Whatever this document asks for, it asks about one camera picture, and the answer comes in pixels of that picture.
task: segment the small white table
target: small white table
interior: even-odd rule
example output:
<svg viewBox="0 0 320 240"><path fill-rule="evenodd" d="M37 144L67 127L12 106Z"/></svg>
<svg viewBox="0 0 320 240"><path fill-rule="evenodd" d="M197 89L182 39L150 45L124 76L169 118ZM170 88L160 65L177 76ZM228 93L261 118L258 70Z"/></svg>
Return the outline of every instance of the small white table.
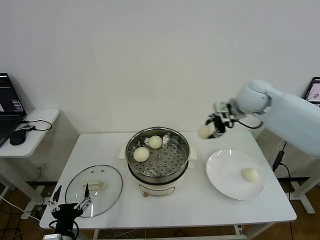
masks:
<svg viewBox="0 0 320 240"><path fill-rule="evenodd" d="M25 119L28 119L29 121L45 120L53 124L58 115L58 109L31 109L27 111ZM30 124L35 125L38 129L46 129L49 127L49 124L45 122L33 122ZM32 211L35 205L39 205L43 202L44 199L41 196L41 192L43 191L44 186L38 186L36 190L34 190L11 167L10 159L8 158L29 157L35 151L46 133L47 131L31 131L27 133L26 140L21 145L13 146L9 143L9 140L7 140L0 147L0 176L4 179L4 184L9 185L2 192L1 196L4 196L9 189L12 190L14 187L17 187L31 199L24 209L26 212ZM29 216L26 214L21 216L21 219L28 218Z"/></svg>
<svg viewBox="0 0 320 240"><path fill-rule="evenodd" d="M249 131L230 130L219 139L202 140L195 132L181 132L197 152L194 168L186 171L182 186L172 194L143 197L119 152L133 133L81 134L55 188L62 185L60 203L70 181L83 169L93 165L110 165L121 174L123 189L117 203L107 212L93 218L76 219L80 229L136 229L167 227L200 227L234 225L237 235L215 239L252 239L277 222L296 219L286 194ZM221 149L235 149L252 156L264 166L264 192L256 199L239 201L220 193L206 174L209 156ZM47 208L40 226L48 228L53 221ZM247 234L237 225L259 224Z"/></svg>

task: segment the pot lid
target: pot lid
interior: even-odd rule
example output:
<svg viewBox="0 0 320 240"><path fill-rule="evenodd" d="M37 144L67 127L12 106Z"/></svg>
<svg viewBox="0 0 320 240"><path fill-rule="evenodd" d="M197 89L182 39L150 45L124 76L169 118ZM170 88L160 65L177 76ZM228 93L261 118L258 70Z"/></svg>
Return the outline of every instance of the pot lid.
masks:
<svg viewBox="0 0 320 240"><path fill-rule="evenodd" d="M82 218L92 218L109 210L119 199L123 186L120 173L112 166L91 166L72 179L65 192L65 202L80 203L87 184L91 203Z"/></svg>

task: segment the wooden floor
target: wooden floor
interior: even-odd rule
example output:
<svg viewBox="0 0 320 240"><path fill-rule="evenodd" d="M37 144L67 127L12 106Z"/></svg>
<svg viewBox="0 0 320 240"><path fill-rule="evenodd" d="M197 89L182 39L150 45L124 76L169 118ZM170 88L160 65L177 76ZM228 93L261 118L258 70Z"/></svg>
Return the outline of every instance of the wooden floor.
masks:
<svg viewBox="0 0 320 240"><path fill-rule="evenodd" d="M285 191L288 190L288 184L281 184ZM49 197L54 189L54 186L47 186L43 191L45 197ZM314 187L307 193L307 197L310 200L312 206L315 209L315 214L307 214L299 201L292 201L292 205L297 213L297 220L292 222L293 236L295 240L320 240L320 188ZM28 197L25 196L19 190L10 191L6 199L11 203L17 205L20 208L24 208L28 203ZM9 205L2 201L0 203L0 210L10 212ZM39 226L38 222L34 219L20 220L20 211L14 207L11 207L11 212L15 215L10 215L0 211L0 240L7 240L8 238L20 231L25 231L20 236L16 236L16 240L41 240L44 232L36 228ZM40 218L43 214L43 210L34 212L32 215ZM244 226L243 232L246 233L251 226ZM112 239L115 232L128 232L130 229L117 229L114 230L101 230L99 239ZM93 237L93 230L81 230L82 234L85 234L91 239ZM234 229L232 226L221 227L188 227L188 228L158 228L147 229L146 235L148 238L172 238L172 237L192 237L192 236L213 236L213 235L233 235ZM127 235L129 238L144 238L145 230L137 229ZM291 240L290 224L288 222L277 223L264 231L262 234L254 238L254 240Z"/></svg>

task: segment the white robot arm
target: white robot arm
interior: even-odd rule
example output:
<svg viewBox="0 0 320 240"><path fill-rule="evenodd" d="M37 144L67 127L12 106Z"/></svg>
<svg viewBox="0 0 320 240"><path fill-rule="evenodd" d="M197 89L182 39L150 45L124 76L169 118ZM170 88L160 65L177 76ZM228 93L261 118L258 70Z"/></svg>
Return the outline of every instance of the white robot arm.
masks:
<svg viewBox="0 0 320 240"><path fill-rule="evenodd" d="M226 127L232 128L247 114L261 120L267 129L297 149L320 157L320 108L260 80L243 86L229 102L214 104L214 113L205 124L213 122L215 131L207 138L218 138Z"/></svg>

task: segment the monitor screen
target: monitor screen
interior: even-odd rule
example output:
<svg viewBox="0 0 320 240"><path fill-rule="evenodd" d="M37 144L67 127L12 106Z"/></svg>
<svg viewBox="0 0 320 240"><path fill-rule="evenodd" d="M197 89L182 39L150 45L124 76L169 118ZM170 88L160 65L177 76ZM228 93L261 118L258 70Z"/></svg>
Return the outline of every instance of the monitor screen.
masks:
<svg viewBox="0 0 320 240"><path fill-rule="evenodd" d="M0 75L0 114L23 113L18 96L7 75Z"/></svg>

